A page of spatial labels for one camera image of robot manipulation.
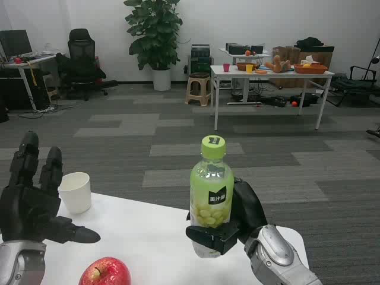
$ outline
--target white wall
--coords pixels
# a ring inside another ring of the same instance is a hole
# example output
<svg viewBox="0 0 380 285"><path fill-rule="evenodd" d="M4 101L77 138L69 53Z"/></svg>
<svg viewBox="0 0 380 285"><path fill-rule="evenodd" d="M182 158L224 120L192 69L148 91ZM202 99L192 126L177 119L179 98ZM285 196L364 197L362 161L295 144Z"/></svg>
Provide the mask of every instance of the white wall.
<svg viewBox="0 0 380 285"><path fill-rule="evenodd" d="M34 52L46 43L67 51L67 28L60 2L65 0L3 0L13 30L27 30Z"/></svg>
<svg viewBox="0 0 380 285"><path fill-rule="evenodd" d="M128 55L133 39L126 32L130 9L123 0L4 2L12 27L27 29L34 48L51 42L67 49L69 30L87 28L108 78L152 80L149 68L139 71L136 57ZM347 72L353 64L368 64L380 36L379 0L181 0L178 12L184 22L180 41L191 41L180 45L181 62L173 67L172 80L185 80L191 43L210 43L215 63L222 64L230 61L218 51L226 42L265 42L271 50L313 36L335 46L331 70Z"/></svg>
<svg viewBox="0 0 380 285"><path fill-rule="evenodd" d="M7 11L5 10L4 2L0 0L0 31L4 30L12 30L12 26Z"/></svg>

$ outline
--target white plant pot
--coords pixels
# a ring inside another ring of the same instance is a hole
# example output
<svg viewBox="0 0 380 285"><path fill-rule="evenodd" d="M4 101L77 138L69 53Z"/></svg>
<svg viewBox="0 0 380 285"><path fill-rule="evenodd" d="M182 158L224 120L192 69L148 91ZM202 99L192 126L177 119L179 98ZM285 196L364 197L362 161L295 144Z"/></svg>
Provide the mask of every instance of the white plant pot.
<svg viewBox="0 0 380 285"><path fill-rule="evenodd" d="M153 69L153 86L156 91L170 90L170 69L154 70Z"/></svg>

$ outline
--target plastic bottle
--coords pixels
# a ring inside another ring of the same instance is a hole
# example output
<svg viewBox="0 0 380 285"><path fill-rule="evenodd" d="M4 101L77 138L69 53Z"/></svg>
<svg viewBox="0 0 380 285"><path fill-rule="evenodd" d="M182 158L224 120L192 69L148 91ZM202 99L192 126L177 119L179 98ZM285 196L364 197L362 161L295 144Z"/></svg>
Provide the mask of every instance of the plastic bottle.
<svg viewBox="0 0 380 285"><path fill-rule="evenodd" d="M218 227L230 220L233 194L233 173L223 162L226 142L222 137L209 135L202 140L202 160L194 166L190 176L191 224ZM220 253L192 242L201 258L219 257Z"/></svg>

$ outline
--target yellow cup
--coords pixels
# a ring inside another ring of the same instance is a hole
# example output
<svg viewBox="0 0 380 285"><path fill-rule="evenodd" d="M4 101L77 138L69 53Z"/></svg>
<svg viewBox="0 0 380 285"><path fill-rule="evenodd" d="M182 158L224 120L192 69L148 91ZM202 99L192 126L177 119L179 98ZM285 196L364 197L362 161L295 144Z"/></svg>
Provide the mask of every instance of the yellow cup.
<svg viewBox="0 0 380 285"><path fill-rule="evenodd" d="M252 73L252 69L254 68L254 65L253 64L247 64L246 65L246 69L247 69L247 73Z"/></svg>

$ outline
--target green bottle cap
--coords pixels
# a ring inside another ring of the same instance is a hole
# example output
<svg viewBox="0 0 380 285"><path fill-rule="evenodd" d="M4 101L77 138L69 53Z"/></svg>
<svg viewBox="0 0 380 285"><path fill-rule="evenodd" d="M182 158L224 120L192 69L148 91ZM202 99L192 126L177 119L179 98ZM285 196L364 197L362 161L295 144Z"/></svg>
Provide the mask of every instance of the green bottle cap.
<svg viewBox="0 0 380 285"><path fill-rule="evenodd" d="M226 154L226 141L218 135L208 135L202 140L201 151L205 159L222 159Z"/></svg>

